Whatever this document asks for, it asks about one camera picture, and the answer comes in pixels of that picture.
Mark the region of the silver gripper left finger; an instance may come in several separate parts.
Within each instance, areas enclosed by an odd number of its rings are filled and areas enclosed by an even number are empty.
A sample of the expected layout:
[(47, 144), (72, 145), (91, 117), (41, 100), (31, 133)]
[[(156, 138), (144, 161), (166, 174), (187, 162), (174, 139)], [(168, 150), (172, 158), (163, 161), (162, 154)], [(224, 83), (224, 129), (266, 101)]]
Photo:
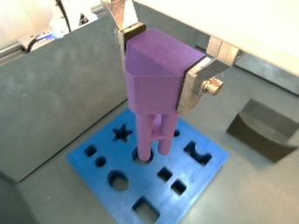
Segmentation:
[(101, 0), (101, 4), (115, 23), (121, 64), (125, 64), (127, 41), (146, 31), (146, 24), (137, 20), (132, 0)]

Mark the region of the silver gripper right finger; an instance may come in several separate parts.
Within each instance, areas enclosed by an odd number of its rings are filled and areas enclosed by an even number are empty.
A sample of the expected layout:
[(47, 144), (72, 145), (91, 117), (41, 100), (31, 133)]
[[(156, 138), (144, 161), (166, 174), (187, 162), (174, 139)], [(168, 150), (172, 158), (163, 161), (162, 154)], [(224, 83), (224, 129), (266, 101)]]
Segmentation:
[(223, 82), (216, 78), (238, 61), (242, 51), (231, 44), (211, 37), (207, 56), (187, 71), (178, 103), (178, 112), (187, 115), (204, 94), (216, 95)]

